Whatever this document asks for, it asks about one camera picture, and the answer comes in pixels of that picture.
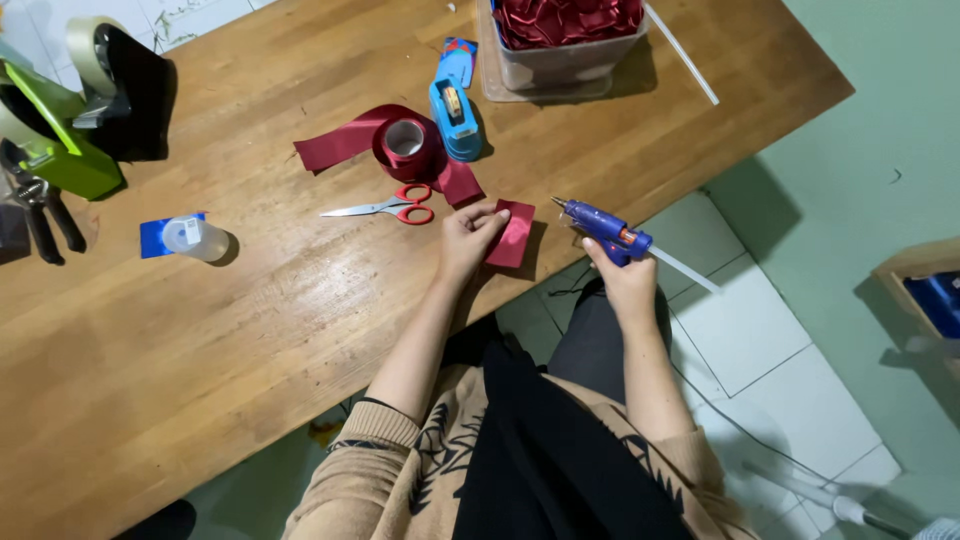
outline patterned sweater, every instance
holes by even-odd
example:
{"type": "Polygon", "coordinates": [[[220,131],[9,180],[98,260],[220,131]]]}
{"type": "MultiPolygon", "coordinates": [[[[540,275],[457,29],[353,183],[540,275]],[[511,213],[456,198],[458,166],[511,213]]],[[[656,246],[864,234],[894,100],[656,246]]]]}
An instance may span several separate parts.
{"type": "MultiPolygon", "coordinates": [[[[724,496],[723,471],[702,429],[647,441],[623,405],[545,375],[597,417],[656,479],[698,540],[756,539],[724,496]]],[[[440,373],[435,405],[419,428],[384,405],[361,402],[317,468],[284,540],[450,538],[487,394],[480,368],[440,373]]]]}

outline sleeve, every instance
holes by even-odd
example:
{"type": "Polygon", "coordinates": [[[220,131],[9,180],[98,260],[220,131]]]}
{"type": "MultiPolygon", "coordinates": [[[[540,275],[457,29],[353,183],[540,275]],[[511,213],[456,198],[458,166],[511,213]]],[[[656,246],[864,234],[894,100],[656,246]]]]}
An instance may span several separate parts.
{"type": "Polygon", "coordinates": [[[370,538],[419,432],[389,406],[354,405],[287,519],[283,540],[370,538]]]}
{"type": "Polygon", "coordinates": [[[708,444],[703,428],[698,427],[692,433],[662,441],[652,441],[652,444],[686,480],[697,501],[728,538],[758,538],[750,529],[740,506],[726,496],[723,468],[708,444]]]}

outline small plastic bottle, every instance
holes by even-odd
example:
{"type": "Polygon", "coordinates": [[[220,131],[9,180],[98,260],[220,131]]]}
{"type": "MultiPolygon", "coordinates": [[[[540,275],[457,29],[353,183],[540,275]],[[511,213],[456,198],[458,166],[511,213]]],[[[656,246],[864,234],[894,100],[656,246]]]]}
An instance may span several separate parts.
{"type": "Polygon", "coordinates": [[[207,262],[220,260],[230,244],[226,231],[192,215],[168,221],[163,226],[162,238],[170,251],[207,262]]]}

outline blue glue gun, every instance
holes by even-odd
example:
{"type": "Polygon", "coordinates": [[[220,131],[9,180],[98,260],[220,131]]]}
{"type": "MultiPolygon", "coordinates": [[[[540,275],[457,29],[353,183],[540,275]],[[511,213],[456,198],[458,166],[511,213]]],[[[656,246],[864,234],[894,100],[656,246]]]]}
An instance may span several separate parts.
{"type": "Polygon", "coordinates": [[[463,87],[455,79],[430,83],[430,115],[451,158],[473,161],[480,156],[483,149],[480,127],[473,118],[463,87]]]}
{"type": "Polygon", "coordinates": [[[627,227],[626,221],[587,203],[565,201],[559,197],[550,199],[564,208],[564,213],[573,219],[574,226],[596,238],[617,266],[626,266],[631,258],[643,257],[654,243],[650,234],[634,231],[627,227]]]}

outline scissors handle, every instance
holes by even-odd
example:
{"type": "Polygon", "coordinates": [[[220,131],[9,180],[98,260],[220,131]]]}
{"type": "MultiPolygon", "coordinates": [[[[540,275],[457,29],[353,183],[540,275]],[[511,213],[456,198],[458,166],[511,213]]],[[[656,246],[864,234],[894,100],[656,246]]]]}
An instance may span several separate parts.
{"type": "Polygon", "coordinates": [[[425,207],[424,205],[421,205],[419,203],[414,203],[412,205],[408,205],[404,207],[403,209],[398,211],[395,215],[396,215],[396,219],[399,219],[400,221],[402,221],[403,223],[406,223],[407,225],[423,225],[424,223],[430,223],[430,221],[433,220],[433,209],[431,209],[430,207],[425,207]],[[426,210],[426,217],[424,217],[423,219],[419,219],[417,221],[410,219],[410,212],[414,210],[426,210]]]}
{"type": "Polygon", "coordinates": [[[433,193],[433,190],[430,189],[430,186],[427,185],[427,184],[404,184],[404,185],[402,185],[402,186],[400,187],[400,189],[398,189],[398,190],[396,191],[396,193],[394,193],[394,195],[395,195],[396,197],[399,197],[400,199],[403,199],[404,201],[407,201],[407,202],[415,203],[415,204],[416,204],[416,203],[422,203],[423,201],[426,201],[427,199],[429,199],[431,193],[433,193]],[[422,187],[422,188],[425,189],[426,191],[425,191],[420,197],[414,197],[414,198],[412,198],[412,199],[411,199],[410,197],[408,197],[408,196],[407,196],[407,192],[410,191],[411,189],[415,189],[415,188],[417,188],[417,187],[422,187]]]}

